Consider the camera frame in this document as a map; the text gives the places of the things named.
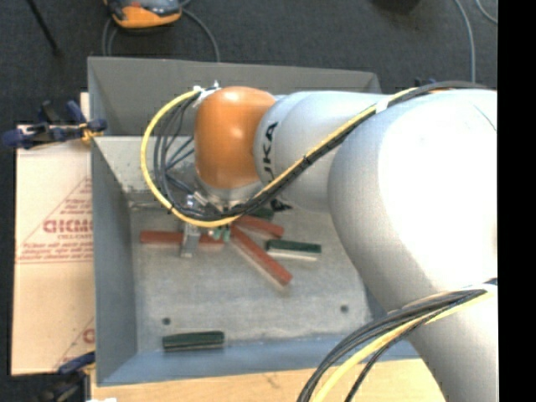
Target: kuka logo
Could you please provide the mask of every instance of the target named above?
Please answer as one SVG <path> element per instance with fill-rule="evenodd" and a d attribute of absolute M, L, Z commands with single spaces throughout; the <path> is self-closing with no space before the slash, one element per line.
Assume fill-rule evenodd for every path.
<path fill-rule="evenodd" d="M 264 170 L 265 172 L 270 174 L 271 180 L 273 180 L 275 177 L 274 177 L 274 172 L 271 168 L 272 162 L 271 162 L 270 152 L 271 152 L 271 147 L 272 147 L 272 142 L 273 142 L 274 130 L 276 129 L 277 124 L 278 122 L 274 122 L 273 124 L 268 126 L 268 128 L 266 129 L 266 133 L 265 133 L 265 137 L 266 137 L 266 140 L 268 140 L 268 142 L 262 145 L 262 152 L 264 153 L 262 162 L 265 164 Z"/>
<path fill-rule="evenodd" d="M 89 219 L 50 219 L 43 222 L 43 231 L 49 234 L 92 232 L 93 221 Z"/>

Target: red wooden stick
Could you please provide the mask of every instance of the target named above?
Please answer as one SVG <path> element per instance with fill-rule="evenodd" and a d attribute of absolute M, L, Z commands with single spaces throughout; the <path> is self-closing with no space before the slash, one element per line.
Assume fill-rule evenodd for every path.
<path fill-rule="evenodd" d="M 276 280 L 277 283 L 282 286 L 290 283 L 292 274 L 236 226 L 231 227 L 231 241 L 242 249 L 263 271 L 267 272 L 270 277 Z"/>

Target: gray bin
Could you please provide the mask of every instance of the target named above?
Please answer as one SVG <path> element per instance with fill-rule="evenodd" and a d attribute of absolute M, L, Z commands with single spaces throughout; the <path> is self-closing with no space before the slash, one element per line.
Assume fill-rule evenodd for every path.
<path fill-rule="evenodd" d="M 275 217 L 284 238 L 322 245 L 315 262 L 283 262 L 294 277 L 284 290 L 232 245 L 186 259 L 177 246 L 139 242 L 143 229 L 181 229 L 152 199 L 139 169 L 141 135 L 173 97 L 215 81 L 274 95 L 379 93 L 374 74 L 125 58 L 89 58 L 88 70 L 91 117 L 110 127 L 92 147 L 98 385 L 312 368 L 343 336 L 383 313 L 327 214 L 293 209 Z M 190 119 L 184 134 L 192 127 Z M 225 332 L 225 346 L 162 350 L 166 335 L 207 330 Z M 415 355 L 409 344 L 391 353 Z"/>

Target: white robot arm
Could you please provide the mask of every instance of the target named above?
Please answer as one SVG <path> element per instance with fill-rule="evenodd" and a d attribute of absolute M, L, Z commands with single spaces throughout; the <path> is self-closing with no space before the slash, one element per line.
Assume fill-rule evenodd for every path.
<path fill-rule="evenodd" d="M 447 86 L 401 99 L 218 89 L 197 110 L 196 172 L 228 211 L 202 219 L 161 202 L 190 224 L 227 224 L 233 207 L 244 213 L 246 199 L 269 198 L 262 189 L 294 165 L 300 177 L 276 194 L 331 215 L 386 311 L 488 281 L 497 277 L 497 93 Z M 449 402 L 498 400 L 496 296 L 419 329 L 411 342 Z"/>

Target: blue clamp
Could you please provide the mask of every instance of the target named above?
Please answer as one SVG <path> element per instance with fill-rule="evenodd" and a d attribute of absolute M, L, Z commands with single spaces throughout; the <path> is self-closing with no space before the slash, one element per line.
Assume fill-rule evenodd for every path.
<path fill-rule="evenodd" d="M 4 132 L 2 134 L 3 145 L 31 149 L 36 146 L 75 139 L 89 142 L 92 137 L 101 135 L 108 127 L 104 119 L 87 121 L 74 100 L 68 101 L 65 107 L 68 117 L 62 119 L 56 114 L 50 101 L 45 101 L 37 115 L 39 122 L 24 130 L 16 128 Z"/>

